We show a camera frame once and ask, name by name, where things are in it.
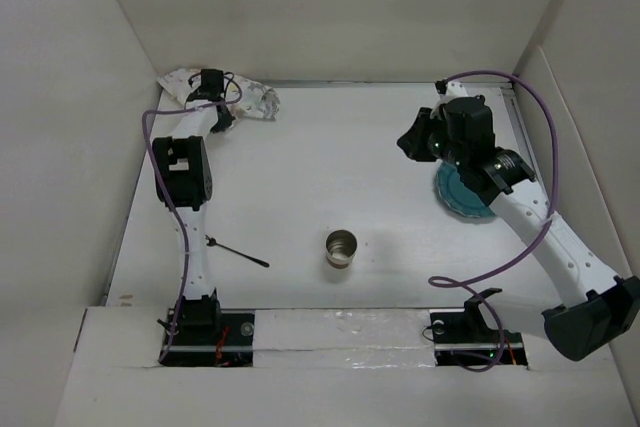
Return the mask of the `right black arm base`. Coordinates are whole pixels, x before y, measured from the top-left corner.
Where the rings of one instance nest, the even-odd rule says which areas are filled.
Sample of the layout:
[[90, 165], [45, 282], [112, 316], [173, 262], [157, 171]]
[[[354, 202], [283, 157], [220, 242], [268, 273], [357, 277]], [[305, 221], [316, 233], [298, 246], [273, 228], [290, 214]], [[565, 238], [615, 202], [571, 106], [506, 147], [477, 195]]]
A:
[[436, 366], [477, 371], [495, 362], [528, 367], [522, 335], [504, 330], [501, 344], [497, 328], [487, 324], [481, 307], [481, 301], [472, 296], [462, 307], [429, 311], [421, 337], [433, 346]]

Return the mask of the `floral animal print cloth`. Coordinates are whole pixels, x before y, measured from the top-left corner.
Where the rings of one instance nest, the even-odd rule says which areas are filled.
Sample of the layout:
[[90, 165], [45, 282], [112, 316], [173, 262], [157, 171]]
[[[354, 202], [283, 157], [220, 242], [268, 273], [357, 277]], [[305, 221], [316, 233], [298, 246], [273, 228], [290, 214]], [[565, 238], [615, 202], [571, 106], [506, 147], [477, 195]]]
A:
[[199, 93], [201, 70], [180, 68], [158, 77], [157, 83], [185, 109], [224, 105], [235, 118], [276, 120], [280, 99], [274, 88], [222, 70], [225, 75], [224, 93], [216, 101], [207, 100]]

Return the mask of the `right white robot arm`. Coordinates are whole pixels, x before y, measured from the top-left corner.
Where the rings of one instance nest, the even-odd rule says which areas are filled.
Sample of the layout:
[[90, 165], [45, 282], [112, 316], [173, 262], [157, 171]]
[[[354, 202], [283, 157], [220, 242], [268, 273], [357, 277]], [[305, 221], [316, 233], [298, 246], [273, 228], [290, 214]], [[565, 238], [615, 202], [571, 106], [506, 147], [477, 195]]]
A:
[[[398, 147], [416, 162], [439, 161], [503, 220], [524, 243], [514, 259], [489, 272], [457, 281], [433, 276], [440, 289], [464, 289], [462, 328], [473, 340], [506, 347], [507, 333], [545, 338], [564, 358], [579, 362], [626, 333], [639, 313], [639, 279], [621, 277], [599, 259], [558, 213], [559, 145], [547, 122], [552, 183], [544, 189], [533, 168], [513, 150], [497, 146], [493, 114], [485, 99], [470, 95], [456, 74], [436, 82], [438, 102], [419, 110]], [[559, 296], [556, 306], [510, 298], [499, 288], [475, 290], [533, 256]]]

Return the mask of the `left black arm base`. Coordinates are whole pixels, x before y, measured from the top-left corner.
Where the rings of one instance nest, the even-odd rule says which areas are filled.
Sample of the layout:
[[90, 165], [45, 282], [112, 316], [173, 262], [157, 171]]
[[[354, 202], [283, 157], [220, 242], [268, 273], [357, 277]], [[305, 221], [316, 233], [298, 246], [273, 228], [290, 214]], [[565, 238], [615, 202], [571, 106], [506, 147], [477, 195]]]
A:
[[254, 311], [223, 310], [217, 332], [203, 327], [178, 331], [168, 353], [164, 354], [169, 342], [166, 333], [160, 364], [167, 367], [251, 367], [254, 333]]

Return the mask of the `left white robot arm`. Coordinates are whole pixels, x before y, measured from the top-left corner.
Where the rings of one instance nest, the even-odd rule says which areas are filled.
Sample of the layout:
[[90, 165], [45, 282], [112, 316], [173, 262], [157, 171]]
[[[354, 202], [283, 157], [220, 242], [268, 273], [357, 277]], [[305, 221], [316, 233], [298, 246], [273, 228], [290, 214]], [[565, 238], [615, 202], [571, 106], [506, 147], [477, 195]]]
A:
[[172, 334], [188, 331], [201, 343], [212, 343], [222, 334], [219, 302], [206, 253], [206, 207], [213, 195], [213, 178], [205, 139], [211, 132], [227, 130], [233, 116], [221, 94], [212, 99], [189, 100], [183, 110], [173, 110], [181, 120], [165, 137], [150, 135], [149, 118], [143, 114], [143, 136], [155, 175], [160, 202], [175, 219], [183, 250], [180, 286], [172, 317], [163, 327]]

